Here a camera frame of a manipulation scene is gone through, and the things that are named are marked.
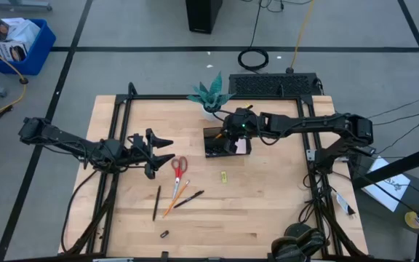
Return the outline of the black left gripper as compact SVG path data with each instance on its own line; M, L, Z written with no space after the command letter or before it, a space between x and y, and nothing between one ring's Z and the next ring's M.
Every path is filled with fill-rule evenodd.
M148 179L153 180L156 177L156 171L175 157L174 154L155 156L153 155L153 147L163 148L172 145L174 141L156 137L151 128L148 128L145 132L145 136L135 133L127 137L131 146L125 148L121 166L129 167L133 164L138 165L145 162L145 175Z

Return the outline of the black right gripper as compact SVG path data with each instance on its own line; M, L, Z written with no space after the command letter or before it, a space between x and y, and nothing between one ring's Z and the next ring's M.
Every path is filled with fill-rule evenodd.
M227 137L225 150L235 154L239 138L255 138L259 136L258 116L248 108L237 108L235 112L228 112L223 120L221 132Z

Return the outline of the red-handled scissors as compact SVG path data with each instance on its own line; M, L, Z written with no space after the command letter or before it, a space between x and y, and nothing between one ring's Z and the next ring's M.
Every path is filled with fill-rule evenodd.
M175 171L175 186L174 186L173 195L172 195L172 198L174 199L177 196L177 190L179 188L182 175L188 169L188 160L184 156L181 156L178 159L177 158L173 159L171 164L172 164L172 168Z

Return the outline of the black pen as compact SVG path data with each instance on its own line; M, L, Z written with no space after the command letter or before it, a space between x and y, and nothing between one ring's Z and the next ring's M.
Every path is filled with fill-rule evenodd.
M153 215L152 215L152 221L153 222L156 220L157 210L158 210L158 206L159 206L160 194L161 194L161 186L158 187L157 192L156 192L156 200L155 200L155 204L154 204L154 207L153 207Z
M193 194L192 196L190 196L190 197L188 197L188 198L186 198L186 199L184 199L182 202L179 202L179 203L177 203L173 208L175 209L175 208L178 208L178 207L180 207L180 206L182 206L182 205L184 205L185 203L187 203L187 202L190 202L192 199L195 199L195 198L197 198L197 197L199 197L200 195L202 195L204 193L204 190L201 190L201 191L197 191L195 194Z

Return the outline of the black mesh desk organizer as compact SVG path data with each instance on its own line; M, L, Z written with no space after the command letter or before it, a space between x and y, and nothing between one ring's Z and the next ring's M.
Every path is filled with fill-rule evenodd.
M250 155L252 151L251 140L247 140L247 153L246 154L230 154L225 150L226 136L215 139L215 136L221 134L219 127L204 128L204 151L206 158L223 157L223 156L237 156L237 155Z

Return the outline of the snake plant in white pot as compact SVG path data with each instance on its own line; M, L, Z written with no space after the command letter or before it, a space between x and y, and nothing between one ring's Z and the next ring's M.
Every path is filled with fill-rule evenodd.
M210 122L215 120L222 121L223 119L219 116L219 111L222 106L225 105L234 94L223 94L223 80L221 72L212 81L209 89L207 89L202 82L199 82L199 86L193 86L193 90L196 95L188 95L186 98L194 103L198 103L202 107L204 118Z

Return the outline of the black mesh computer case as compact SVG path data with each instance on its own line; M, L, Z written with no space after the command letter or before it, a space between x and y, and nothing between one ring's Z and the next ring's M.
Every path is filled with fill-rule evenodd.
M323 87L315 73L231 74L229 92L237 95L287 97L322 95Z

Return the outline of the white power adapter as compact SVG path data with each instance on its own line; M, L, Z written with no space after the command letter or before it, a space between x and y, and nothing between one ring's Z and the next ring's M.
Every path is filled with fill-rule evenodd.
M336 193L336 201L343 209L346 215L354 215L356 212L355 210L347 203L347 201L337 192Z

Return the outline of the black tower case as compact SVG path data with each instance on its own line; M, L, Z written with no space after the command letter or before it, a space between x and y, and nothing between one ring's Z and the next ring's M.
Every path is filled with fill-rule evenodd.
M189 31L211 34L223 0L185 0Z

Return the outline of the blue plastic bin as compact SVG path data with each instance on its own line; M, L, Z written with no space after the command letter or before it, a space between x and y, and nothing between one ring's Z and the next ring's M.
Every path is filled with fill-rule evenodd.
M21 61L7 61L14 66L23 75L38 75L47 56L53 47L56 36L48 26L46 20L43 19L28 19L34 25L40 28L38 34L34 38L34 43L27 52L22 56ZM3 74L16 74L16 72L0 59L0 72Z

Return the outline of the white paper sheet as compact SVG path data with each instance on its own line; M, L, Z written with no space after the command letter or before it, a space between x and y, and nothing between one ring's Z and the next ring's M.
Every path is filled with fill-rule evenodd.
M389 165L389 162L380 156L377 159L364 157L360 159L359 174L365 175L369 172L380 169L381 167L385 167L386 165ZM399 202L385 193L385 191L398 200L401 200L405 191L409 187L409 184L410 179L406 175L398 174L391 178L386 178L385 180L377 182L377 185L365 186L362 188L362 191L374 200L378 201L391 212L394 212Z

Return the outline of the black stand beams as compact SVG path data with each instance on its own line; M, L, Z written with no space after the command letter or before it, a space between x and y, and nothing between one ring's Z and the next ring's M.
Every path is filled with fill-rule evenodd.
M416 167L419 167L419 151L366 175L358 175L352 180L352 184L356 190L362 190L366 186L376 185L382 180L398 174L404 174L406 171ZM367 210L385 219L385 221L395 222L398 226L408 229L409 226L404 222L404 214L409 211L419 213L419 178L411 176L409 187L410 189L406 190L403 197L398 201L394 212L377 202L367 202Z

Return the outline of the white plastic bag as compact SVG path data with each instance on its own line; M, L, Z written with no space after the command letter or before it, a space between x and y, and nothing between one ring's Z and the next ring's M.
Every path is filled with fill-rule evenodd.
M31 20L24 20L14 27L8 37L10 40L32 44L40 30L40 27Z

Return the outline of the printed cardboard box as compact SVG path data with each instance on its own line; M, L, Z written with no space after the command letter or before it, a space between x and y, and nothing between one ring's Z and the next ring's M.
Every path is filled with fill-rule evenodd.
M7 61L21 62L26 59L28 48L21 41L0 41L0 56Z
M0 19L0 41L5 41L7 36L24 22L25 18L22 17Z

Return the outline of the yellow round disc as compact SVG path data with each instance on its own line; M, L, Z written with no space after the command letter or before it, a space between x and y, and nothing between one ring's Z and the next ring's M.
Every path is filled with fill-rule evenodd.
M404 221L411 229L419 229L419 217L417 213L413 211L406 213Z

